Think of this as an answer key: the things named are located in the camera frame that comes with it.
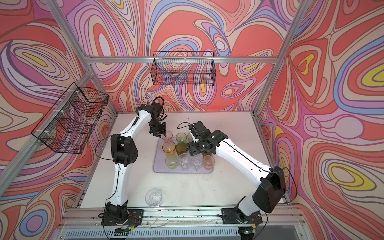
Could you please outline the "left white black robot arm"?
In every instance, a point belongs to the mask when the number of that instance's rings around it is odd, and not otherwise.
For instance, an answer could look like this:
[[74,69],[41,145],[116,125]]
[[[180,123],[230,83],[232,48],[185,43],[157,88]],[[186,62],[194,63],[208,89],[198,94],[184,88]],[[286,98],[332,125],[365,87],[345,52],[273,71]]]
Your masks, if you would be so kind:
[[136,110],[136,117],[118,134],[111,135],[111,155],[115,164],[115,177],[112,196],[106,200],[104,214],[118,222],[128,218],[127,184],[133,163],[139,157],[135,140],[143,128],[148,125],[149,133],[154,137],[166,136],[166,123],[162,117],[163,105],[151,103],[141,105]]

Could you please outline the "yellow glass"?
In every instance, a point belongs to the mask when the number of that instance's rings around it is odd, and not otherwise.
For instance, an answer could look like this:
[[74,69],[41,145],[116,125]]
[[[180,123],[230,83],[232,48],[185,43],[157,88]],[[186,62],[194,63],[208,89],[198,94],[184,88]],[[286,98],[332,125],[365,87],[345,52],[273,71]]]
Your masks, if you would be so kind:
[[172,141],[164,142],[162,150],[166,156],[174,155],[176,152],[176,144]]

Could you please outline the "olive dark glass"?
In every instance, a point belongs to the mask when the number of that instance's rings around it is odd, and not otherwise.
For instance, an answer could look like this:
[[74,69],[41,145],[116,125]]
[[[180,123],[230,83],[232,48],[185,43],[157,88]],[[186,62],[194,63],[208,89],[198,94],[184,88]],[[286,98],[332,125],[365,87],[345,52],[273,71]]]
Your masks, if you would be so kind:
[[181,154],[185,154],[188,152],[188,146],[184,142],[177,143],[175,150],[177,152],[177,155],[180,156]]

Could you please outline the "small clear glass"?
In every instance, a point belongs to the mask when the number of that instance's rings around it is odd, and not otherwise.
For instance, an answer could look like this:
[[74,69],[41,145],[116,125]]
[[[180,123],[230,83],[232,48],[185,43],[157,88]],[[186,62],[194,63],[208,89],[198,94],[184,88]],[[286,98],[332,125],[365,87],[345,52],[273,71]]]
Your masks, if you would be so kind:
[[203,166],[203,159],[200,157],[193,157],[192,159],[192,168],[195,171],[199,171]]

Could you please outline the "pink glass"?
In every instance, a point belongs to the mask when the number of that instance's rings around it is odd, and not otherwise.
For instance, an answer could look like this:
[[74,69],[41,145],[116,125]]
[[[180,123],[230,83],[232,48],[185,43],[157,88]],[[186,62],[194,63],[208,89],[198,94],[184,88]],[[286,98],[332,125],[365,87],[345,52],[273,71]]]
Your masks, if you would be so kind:
[[205,170],[212,170],[215,165],[215,159],[213,156],[207,155],[203,157],[203,167]]
[[162,135],[162,139],[163,139],[165,142],[172,141],[172,140],[173,140],[173,133],[170,132],[170,131],[166,131],[166,132]]

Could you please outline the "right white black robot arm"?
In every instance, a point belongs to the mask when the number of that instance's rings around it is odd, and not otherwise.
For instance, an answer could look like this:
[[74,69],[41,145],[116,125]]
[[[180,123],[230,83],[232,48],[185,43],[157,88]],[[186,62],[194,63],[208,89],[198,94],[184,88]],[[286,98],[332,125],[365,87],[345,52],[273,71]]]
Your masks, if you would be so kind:
[[254,184],[256,191],[237,204],[238,212],[244,216],[258,211],[272,213],[286,193],[285,175],[281,168],[272,168],[257,161],[219,130],[206,137],[199,137],[187,146],[191,156],[209,151],[223,158]]

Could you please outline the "bright green glass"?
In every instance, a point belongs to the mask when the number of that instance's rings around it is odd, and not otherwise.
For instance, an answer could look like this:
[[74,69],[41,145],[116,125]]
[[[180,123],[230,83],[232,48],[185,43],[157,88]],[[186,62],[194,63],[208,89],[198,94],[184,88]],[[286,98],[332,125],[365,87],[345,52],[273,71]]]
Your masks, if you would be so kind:
[[185,143],[187,140],[187,135],[185,133],[178,133],[176,135],[176,140],[178,143]]

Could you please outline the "lavender rectangular plastic tray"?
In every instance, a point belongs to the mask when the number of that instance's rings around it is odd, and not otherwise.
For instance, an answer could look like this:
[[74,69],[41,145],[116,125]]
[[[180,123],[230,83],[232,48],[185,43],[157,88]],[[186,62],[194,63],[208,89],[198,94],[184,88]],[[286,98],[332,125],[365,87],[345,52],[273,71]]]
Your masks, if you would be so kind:
[[[212,170],[205,170],[203,166],[199,171],[195,171],[195,170],[193,170],[192,165],[187,171],[183,171],[179,166],[179,162],[178,162],[178,166],[175,170],[170,170],[165,163],[165,159],[167,156],[165,155],[165,153],[162,150],[162,145],[164,144],[164,142],[165,141],[162,138],[160,138],[158,140],[158,143],[157,143],[154,166],[153,166],[153,170],[155,173],[162,173],[162,174],[210,174],[213,172],[214,168]],[[176,138],[173,138],[172,142],[174,142],[175,144],[178,143]],[[203,159],[202,154],[199,154],[199,155],[194,156],[194,157],[200,157]]]

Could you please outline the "aluminium front rail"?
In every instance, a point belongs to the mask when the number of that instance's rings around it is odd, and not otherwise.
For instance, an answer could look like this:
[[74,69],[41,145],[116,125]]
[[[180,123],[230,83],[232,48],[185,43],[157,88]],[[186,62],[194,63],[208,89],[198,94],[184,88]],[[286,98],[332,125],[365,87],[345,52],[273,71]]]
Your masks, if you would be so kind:
[[[140,219],[140,227],[221,227],[223,219],[218,217],[222,214],[225,206],[189,206],[189,207],[142,207],[144,210]],[[77,208],[65,211],[60,226],[91,227],[101,226],[103,208]],[[264,212],[254,213],[250,217],[250,225],[257,220],[262,220],[268,226],[306,225],[302,211],[292,205],[278,205],[271,214]]]

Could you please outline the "pale green small glass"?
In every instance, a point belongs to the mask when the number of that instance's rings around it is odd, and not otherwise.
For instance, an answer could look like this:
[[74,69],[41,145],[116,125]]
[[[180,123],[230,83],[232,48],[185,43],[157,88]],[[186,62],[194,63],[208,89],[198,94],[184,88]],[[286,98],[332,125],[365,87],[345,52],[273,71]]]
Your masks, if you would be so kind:
[[175,155],[169,155],[166,157],[165,163],[170,170],[175,170],[178,166],[178,157]]

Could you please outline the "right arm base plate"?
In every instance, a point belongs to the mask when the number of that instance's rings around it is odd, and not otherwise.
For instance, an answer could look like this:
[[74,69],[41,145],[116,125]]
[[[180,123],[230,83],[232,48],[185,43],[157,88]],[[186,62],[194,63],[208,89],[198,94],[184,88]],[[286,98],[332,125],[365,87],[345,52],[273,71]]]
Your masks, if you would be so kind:
[[246,216],[238,208],[222,208],[221,213],[217,215],[222,219],[223,224],[253,224],[258,226],[263,223],[260,212]]

